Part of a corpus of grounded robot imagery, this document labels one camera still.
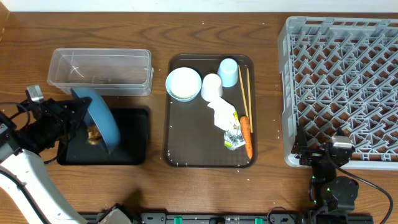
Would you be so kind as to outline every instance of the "white wall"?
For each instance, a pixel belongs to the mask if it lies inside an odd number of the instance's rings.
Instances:
[[[398,0],[0,0],[17,11],[398,12]]]

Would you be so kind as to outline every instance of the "dish rack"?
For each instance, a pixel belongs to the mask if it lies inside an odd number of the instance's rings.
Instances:
[[[319,147],[337,128],[355,153],[344,168],[398,170],[398,20],[290,17],[278,38],[284,157],[297,126]]]

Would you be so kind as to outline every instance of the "crumpled plastic packaging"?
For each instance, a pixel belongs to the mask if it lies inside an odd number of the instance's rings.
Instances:
[[[222,98],[217,98],[208,104],[214,109],[214,124],[225,131],[224,145],[229,150],[235,150],[246,142],[243,139],[241,124],[235,107]]]

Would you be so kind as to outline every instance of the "wooden table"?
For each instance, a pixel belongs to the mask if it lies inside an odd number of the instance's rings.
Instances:
[[[150,141],[141,166],[60,166],[47,171],[79,212],[100,212],[116,202],[135,212],[267,213],[272,207],[303,210],[310,169],[289,167],[283,159],[282,80],[277,36],[289,16],[381,17],[397,14],[297,13],[11,13],[0,42],[0,101],[22,101],[26,86],[39,84],[46,98],[70,99],[47,84],[52,52],[61,47],[148,49],[155,69],[152,93],[105,97],[111,107],[147,108]],[[162,160],[165,79],[169,60],[181,53],[249,56],[256,79],[259,158],[250,169],[174,169]],[[11,115],[13,107],[2,108]],[[18,124],[25,122],[20,116]],[[42,153],[53,157],[55,149]],[[398,172],[355,170],[398,198]],[[387,198],[361,184],[357,213],[375,223],[388,209]],[[0,190],[0,222],[25,223],[11,198]],[[398,222],[395,210],[389,223]]]

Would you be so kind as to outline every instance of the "carrot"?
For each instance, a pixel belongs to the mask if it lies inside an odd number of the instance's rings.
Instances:
[[[250,135],[250,121],[247,116],[241,117],[241,129],[243,134],[243,139],[246,141],[245,148],[246,153],[248,154],[248,158],[251,159],[253,157],[253,148],[251,146],[251,135]]]

